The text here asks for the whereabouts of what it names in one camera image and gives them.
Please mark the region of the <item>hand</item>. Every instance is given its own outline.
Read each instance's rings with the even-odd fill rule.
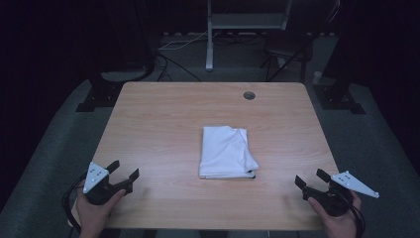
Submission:
[[[77,190],[76,209],[80,219],[80,238],[99,237],[108,221],[112,208],[126,193],[125,190],[119,190],[105,204],[93,205],[87,200],[83,193],[83,188]]]
[[[353,197],[353,206],[361,210],[362,201],[354,191],[350,191]],[[324,207],[313,197],[309,197],[309,204],[311,204],[314,211],[321,218],[324,224],[325,233],[328,238],[356,238],[357,224],[356,218],[349,209],[346,214],[338,217],[330,216]]]

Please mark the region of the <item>gray carpet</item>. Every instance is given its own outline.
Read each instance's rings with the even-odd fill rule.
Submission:
[[[172,37],[165,43],[193,37]],[[203,81],[263,81],[266,59],[260,38],[242,44],[215,40],[214,70],[205,70],[205,43],[176,51],[162,51]],[[352,84],[350,92],[366,115],[346,110],[322,110],[312,89],[312,74],[322,71],[336,39],[322,37],[315,43],[314,59],[309,63],[306,87],[340,171],[350,171],[374,190],[375,199],[361,195],[367,221],[365,237],[417,237],[420,234],[420,179],[411,167],[395,136],[381,116],[368,88]],[[157,58],[157,65],[164,60]],[[158,67],[146,80],[158,80]],[[108,76],[129,73],[113,72]],[[298,81],[299,64],[291,64],[275,81]],[[194,81],[196,78],[172,62],[165,81]],[[330,83],[328,78],[321,83]],[[91,161],[112,108],[94,112],[75,112],[88,93],[84,81],[56,112],[48,130],[34,152],[0,216],[1,237],[67,237],[70,228],[60,206],[62,194]],[[125,230],[122,238],[140,237],[142,230]],[[270,237],[297,237],[295,231],[270,231]],[[322,231],[299,232],[300,237],[324,237]],[[157,237],[197,237],[196,231],[161,230]],[[267,237],[266,231],[236,231],[230,237]]]

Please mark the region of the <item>wooden table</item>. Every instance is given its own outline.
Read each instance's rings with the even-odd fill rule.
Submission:
[[[257,178],[199,178],[203,127],[222,125],[248,130]],[[294,178],[327,190],[316,170],[338,172],[305,87],[287,82],[128,82],[93,158],[115,160],[111,183],[140,177],[109,228],[321,229]]]

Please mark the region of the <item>black cable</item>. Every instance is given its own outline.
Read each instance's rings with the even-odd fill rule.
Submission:
[[[65,211],[65,215],[67,216],[68,221],[71,223],[73,228],[80,234],[81,227],[77,223],[76,219],[74,218],[73,214],[71,213],[71,207],[70,207],[70,196],[71,193],[78,187],[78,185],[86,178],[86,173],[84,173],[81,177],[79,177],[64,193],[64,195],[61,198],[61,206]]]
[[[169,61],[171,61],[171,62],[173,62],[173,63],[175,63],[177,66],[179,66],[180,68],[182,68],[184,71],[186,71],[187,73],[189,73],[191,76],[193,76],[193,77],[195,77],[198,81],[202,81],[198,76],[196,76],[194,73],[192,73],[191,71],[189,71],[188,69],[186,69],[184,66],[182,66],[181,64],[179,64],[179,63],[177,63],[177,62],[175,62],[174,60],[172,60],[172,59],[169,59],[168,57],[166,57],[166,56],[164,56],[164,55],[162,55],[161,53],[157,53],[157,55],[159,56],[159,57],[162,57],[162,58],[164,58],[164,59],[166,59],[166,60],[169,60]]]
[[[166,58],[163,58],[163,59],[164,59],[164,66],[160,66],[160,64],[158,66],[158,68],[161,69],[161,73],[158,76],[157,81],[162,81],[163,75],[166,73],[167,59]]]
[[[213,40],[214,45],[216,46],[231,46],[231,45],[237,45],[242,44],[244,46],[256,46],[260,44],[263,41],[263,38],[255,35],[252,36],[250,39],[246,39],[245,37],[241,37],[240,35],[232,35],[232,36],[226,36],[221,35],[221,37],[215,37]]]
[[[73,231],[74,231],[74,227],[71,227],[70,231],[68,232],[67,238],[71,238],[71,236],[73,236]]]
[[[356,237],[361,238],[362,235],[365,233],[366,230],[366,221],[365,217],[362,215],[362,213],[352,204],[349,203],[349,201],[338,191],[335,190],[335,194],[337,194],[349,207],[349,209],[352,211],[353,215],[356,218]]]
[[[232,9],[234,8],[235,0],[232,0],[229,5],[225,8],[225,11],[223,11],[223,14],[226,14],[228,12],[232,12]]]

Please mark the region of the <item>white cloth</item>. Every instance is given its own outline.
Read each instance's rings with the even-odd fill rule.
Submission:
[[[254,178],[254,170],[258,168],[248,148],[247,130],[229,126],[204,127],[201,178]]]

